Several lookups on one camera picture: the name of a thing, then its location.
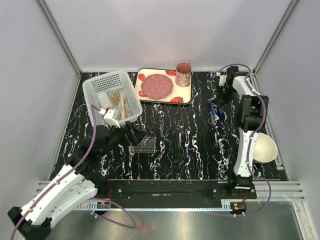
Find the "brown test tube brush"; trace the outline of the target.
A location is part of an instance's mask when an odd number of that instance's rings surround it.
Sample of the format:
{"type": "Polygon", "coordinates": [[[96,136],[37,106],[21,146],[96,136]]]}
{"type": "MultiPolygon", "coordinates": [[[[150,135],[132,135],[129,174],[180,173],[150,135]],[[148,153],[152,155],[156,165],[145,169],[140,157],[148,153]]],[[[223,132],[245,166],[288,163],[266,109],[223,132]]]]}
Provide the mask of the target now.
{"type": "Polygon", "coordinates": [[[118,103],[118,92],[113,93],[112,107],[115,108],[118,103]]]}

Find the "clear test tube rack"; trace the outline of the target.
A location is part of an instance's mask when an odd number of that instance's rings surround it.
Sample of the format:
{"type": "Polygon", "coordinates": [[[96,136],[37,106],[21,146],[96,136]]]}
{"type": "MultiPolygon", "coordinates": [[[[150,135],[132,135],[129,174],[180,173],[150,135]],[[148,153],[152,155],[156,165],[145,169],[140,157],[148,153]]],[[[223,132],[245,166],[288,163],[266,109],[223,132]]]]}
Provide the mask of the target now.
{"type": "Polygon", "coordinates": [[[146,136],[138,145],[128,147],[131,154],[153,154],[156,152],[156,137],[146,136]]]}

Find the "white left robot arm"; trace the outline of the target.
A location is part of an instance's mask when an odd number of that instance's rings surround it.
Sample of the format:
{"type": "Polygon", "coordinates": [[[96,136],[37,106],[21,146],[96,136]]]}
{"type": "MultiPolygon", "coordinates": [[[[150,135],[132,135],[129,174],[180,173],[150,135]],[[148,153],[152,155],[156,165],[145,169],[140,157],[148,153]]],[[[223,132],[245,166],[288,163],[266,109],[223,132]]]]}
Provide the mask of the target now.
{"type": "Polygon", "coordinates": [[[129,122],[112,126],[97,136],[93,127],[87,139],[72,153],[55,178],[30,202],[12,207],[7,215],[14,225],[11,239],[19,232],[26,240],[44,240],[53,227],[69,212],[86,201],[96,200],[113,205],[109,182],[99,173],[101,158],[119,145],[136,146],[147,135],[129,122]]]}

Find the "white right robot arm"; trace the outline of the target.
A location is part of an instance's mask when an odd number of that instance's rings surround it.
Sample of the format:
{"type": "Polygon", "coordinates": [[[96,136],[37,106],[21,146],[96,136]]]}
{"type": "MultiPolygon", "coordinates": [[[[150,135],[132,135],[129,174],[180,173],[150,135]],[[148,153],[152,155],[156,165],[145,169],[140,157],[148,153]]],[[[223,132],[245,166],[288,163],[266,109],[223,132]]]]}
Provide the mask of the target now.
{"type": "Polygon", "coordinates": [[[226,70],[221,75],[217,85],[217,108],[229,103],[234,94],[240,96],[240,104],[236,113],[236,125],[239,130],[239,145],[236,162],[228,176],[227,184],[218,191],[223,197],[240,199],[249,194],[256,198],[253,174],[254,150],[261,129],[266,124],[269,98],[261,95],[250,82],[251,70],[243,76],[239,75],[239,66],[246,65],[235,63],[228,64],[222,69],[226,70]]]}

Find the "white red-capped wash bottle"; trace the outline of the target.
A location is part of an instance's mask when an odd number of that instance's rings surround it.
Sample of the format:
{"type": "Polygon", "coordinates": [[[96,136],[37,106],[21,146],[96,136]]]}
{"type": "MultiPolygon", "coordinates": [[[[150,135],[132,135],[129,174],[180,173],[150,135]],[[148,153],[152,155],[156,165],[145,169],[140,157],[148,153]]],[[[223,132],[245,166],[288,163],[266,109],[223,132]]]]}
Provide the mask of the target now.
{"type": "Polygon", "coordinates": [[[108,111],[113,107],[113,104],[111,100],[108,97],[108,94],[106,92],[100,92],[97,95],[97,99],[99,101],[99,104],[101,105],[101,108],[108,111]]]}

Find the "wooden test tube clamp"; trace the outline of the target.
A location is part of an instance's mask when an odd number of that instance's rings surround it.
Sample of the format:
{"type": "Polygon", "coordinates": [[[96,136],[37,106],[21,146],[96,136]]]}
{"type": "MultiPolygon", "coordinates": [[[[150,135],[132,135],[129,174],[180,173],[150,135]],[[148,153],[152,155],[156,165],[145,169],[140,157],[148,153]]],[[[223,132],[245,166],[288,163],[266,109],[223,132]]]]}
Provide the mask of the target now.
{"type": "Polygon", "coordinates": [[[126,117],[125,112],[125,97],[124,95],[121,95],[121,119],[124,120],[126,117]]]}

